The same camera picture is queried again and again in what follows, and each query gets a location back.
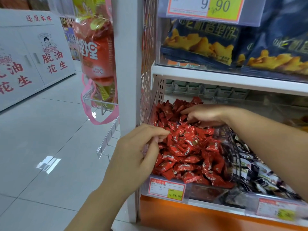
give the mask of white tiled floor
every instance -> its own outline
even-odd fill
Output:
[[[104,177],[109,160],[96,149],[111,124],[95,126],[84,114],[75,67],[76,75],[0,113],[0,230],[63,230]],[[60,159],[49,174],[36,168],[47,156]],[[124,204],[115,231],[152,230],[127,221]]]

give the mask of metal mesh panel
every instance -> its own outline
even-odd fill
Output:
[[[156,42],[156,0],[145,0],[144,33],[141,69],[141,113],[140,122],[147,123],[151,104],[151,66],[155,60]]]

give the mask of right hand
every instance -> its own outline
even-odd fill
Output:
[[[201,121],[202,127],[220,126],[225,124],[225,118],[231,108],[233,107],[217,104],[198,104],[184,109],[181,114],[188,115],[188,123]]]

